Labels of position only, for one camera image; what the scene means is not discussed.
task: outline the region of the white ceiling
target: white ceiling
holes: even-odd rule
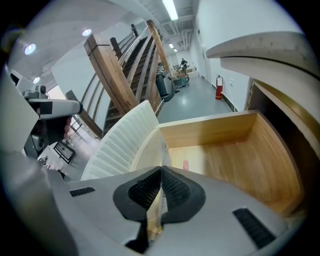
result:
[[[193,30],[194,6],[199,0],[174,0],[179,20],[171,21],[162,0],[53,0],[25,28],[16,41],[8,61],[14,69],[47,89],[57,83],[51,73],[52,66],[69,50],[83,41],[82,32],[90,28],[93,33],[105,31],[119,22],[129,10],[145,20],[153,20],[164,36],[164,49],[173,54],[168,43],[178,51],[190,47]],[[28,44],[36,44],[36,50],[25,55]]]

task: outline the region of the fluorescent light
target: fluorescent light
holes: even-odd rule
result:
[[[30,43],[26,48],[24,48],[24,54],[29,55],[32,54],[36,49],[36,45],[34,43]]]
[[[40,81],[40,77],[36,77],[35,79],[33,79],[33,83],[36,84]]]
[[[86,37],[86,36],[89,36],[90,34],[91,34],[91,29],[90,28],[88,28],[88,29],[86,29],[85,31],[83,31],[82,32],[82,35],[84,36],[84,37]]]
[[[171,20],[177,20],[178,14],[176,11],[174,0],[162,0],[162,3],[164,4],[164,7],[166,8]]]

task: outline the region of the red fire extinguisher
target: red fire extinguisher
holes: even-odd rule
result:
[[[215,99],[221,100],[222,99],[222,89],[224,85],[224,78],[221,75],[217,74],[216,80],[215,80]]]

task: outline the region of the open drawer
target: open drawer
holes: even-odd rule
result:
[[[183,169],[184,161],[189,171],[231,183],[282,215],[303,197],[290,152],[254,110],[159,124],[130,170],[159,165]]]

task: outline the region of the person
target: person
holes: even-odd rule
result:
[[[184,73],[185,75],[187,75],[187,74],[186,74],[187,63],[188,63],[188,61],[186,61],[184,58],[182,58],[181,67],[182,67],[183,73]]]

